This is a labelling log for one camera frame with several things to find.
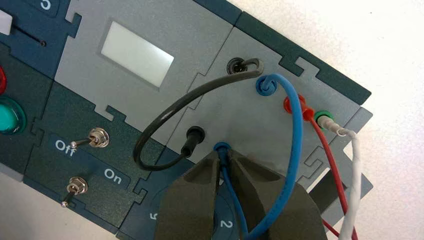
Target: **switch lever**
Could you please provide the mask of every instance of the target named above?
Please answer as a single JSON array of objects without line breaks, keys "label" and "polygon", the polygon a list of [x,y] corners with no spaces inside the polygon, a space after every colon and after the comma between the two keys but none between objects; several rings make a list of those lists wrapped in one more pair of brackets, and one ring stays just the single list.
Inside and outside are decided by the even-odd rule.
[{"label": "switch lever", "polygon": [[76,149],[87,144],[93,148],[104,148],[109,144],[109,134],[103,128],[95,127],[90,131],[87,138],[72,141],[70,147]]}]

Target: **blue wire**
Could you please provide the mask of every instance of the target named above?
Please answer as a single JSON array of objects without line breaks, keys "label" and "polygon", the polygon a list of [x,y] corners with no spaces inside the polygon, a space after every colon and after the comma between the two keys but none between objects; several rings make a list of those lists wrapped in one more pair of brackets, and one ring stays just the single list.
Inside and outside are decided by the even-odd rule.
[{"label": "blue wire", "polygon": [[243,209],[240,205],[239,199],[236,193],[233,190],[233,186],[231,184],[230,178],[228,176],[228,156],[224,156],[221,151],[218,151],[220,158],[225,158],[223,163],[222,174],[224,176],[224,180],[226,185],[228,186],[228,190],[231,192],[231,197],[233,199],[235,210],[237,211],[238,216],[240,217],[240,224],[243,232],[243,240],[255,240],[259,238],[263,233],[265,233],[271,225],[277,220],[287,202],[289,201],[290,195],[293,192],[293,188],[296,184],[296,175],[298,173],[299,161],[302,152],[302,138],[303,138],[303,117],[302,117],[302,109],[301,103],[299,101],[299,96],[293,87],[293,85],[282,75],[273,73],[266,77],[266,79],[261,84],[261,88],[267,89],[272,84],[272,81],[277,80],[281,86],[284,88],[285,92],[288,95],[290,100],[290,107],[292,111],[292,122],[293,122],[293,134],[291,139],[291,152],[290,152],[290,160],[287,168],[287,175],[285,177],[285,184],[282,188],[277,200],[272,205],[269,212],[266,216],[258,223],[258,225],[248,234],[245,235],[245,232],[248,231],[245,215],[243,213]]},{"label": "blue wire", "polygon": [[238,218],[240,219],[240,227],[241,227],[241,235],[245,238],[249,234],[248,223],[246,222],[245,214],[242,209],[242,205],[240,204],[239,199],[237,198],[236,192],[233,189],[233,185],[231,184],[230,176],[228,174],[228,169],[223,167],[221,169],[222,176],[224,177],[224,182],[226,187],[228,188],[229,193],[234,202],[235,211],[237,212]]},{"label": "blue wire", "polygon": [[233,184],[231,183],[230,176],[228,174],[228,150],[230,145],[224,142],[219,142],[213,148],[219,156],[220,159],[220,169],[222,176],[224,178],[225,185],[231,195],[232,201],[234,203],[235,211],[237,212],[238,218],[240,220],[241,226],[241,235],[246,237],[249,234],[248,224],[246,222],[245,214],[243,212],[242,205],[240,204],[239,198],[237,197],[236,192],[234,191]]}]

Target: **black socket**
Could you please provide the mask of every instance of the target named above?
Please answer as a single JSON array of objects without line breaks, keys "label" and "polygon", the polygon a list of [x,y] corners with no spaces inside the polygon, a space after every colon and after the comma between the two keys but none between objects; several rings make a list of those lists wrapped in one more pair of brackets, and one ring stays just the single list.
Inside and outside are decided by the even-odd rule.
[{"label": "black socket", "polygon": [[243,58],[235,57],[231,59],[228,64],[226,65],[226,71],[229,75],[246,72],[248,70],[248,66],[243,65],[242,62],[244,62]]}]

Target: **black wire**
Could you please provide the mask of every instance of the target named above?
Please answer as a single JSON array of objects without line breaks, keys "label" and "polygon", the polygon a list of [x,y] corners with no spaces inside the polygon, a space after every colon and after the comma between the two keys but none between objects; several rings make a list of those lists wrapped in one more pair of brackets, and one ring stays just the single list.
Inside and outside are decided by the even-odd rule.
[{"label": "black wire", "polygon": [[164,165],[148,165],[143,163],[143,161],[140,159],[143,147],[146,144],[146,142],[149,140],[149,138],[156,132],[156,130],[158,130],[168,119],[174,116],[178,111],[180,111],[182,108],[187,106],[193,100],[197,99],[198,97],[214,89],[217,89],[224,85],[235,83],[238,81],[259,77],[264,72],[264,63],[258,58],[252,58],[252,59],[246,60],[242,62],[241,64],[245,66],[254,64],[256,65],[256,69],[252,71],[243,71],[243,72],[238,72],[231,75],[223,76],[197,87],[196,89],[190,91],[189,93],[187,93],[186,95],[178,99],[176,102],[174,102],[171,106],[169,106],[165,111],[163,111],[159,116],[157,116],[156,119],[153,120],[145,128],[145,130],[140,135],[140,137],[138,137],[137,143],[135,144],[134,150],[132,152],[134,161],[138,164],[138,166],[141,169],[147,170],[147,171],[165,170],[172,167],[173,165],[178,163],[181,159],[184,159],[186,157],[186,155],[182,153],[177,159]]}]

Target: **number 2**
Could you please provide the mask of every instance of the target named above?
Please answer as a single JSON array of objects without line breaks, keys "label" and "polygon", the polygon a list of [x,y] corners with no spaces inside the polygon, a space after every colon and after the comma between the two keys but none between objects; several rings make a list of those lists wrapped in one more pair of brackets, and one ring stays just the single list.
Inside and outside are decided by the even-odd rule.
[{"label": "number 2", "polygon": [[228,221],[228,223],[226,223],[225,221],[221,220],[221,228],[223,228],[224,226],[230,229],[233,227],[233,222]]},{"label": "number 2", "polygon": [[49,10],[52,7],[52,4],[49,0],[41,0],[40,5],[44,10]]}]

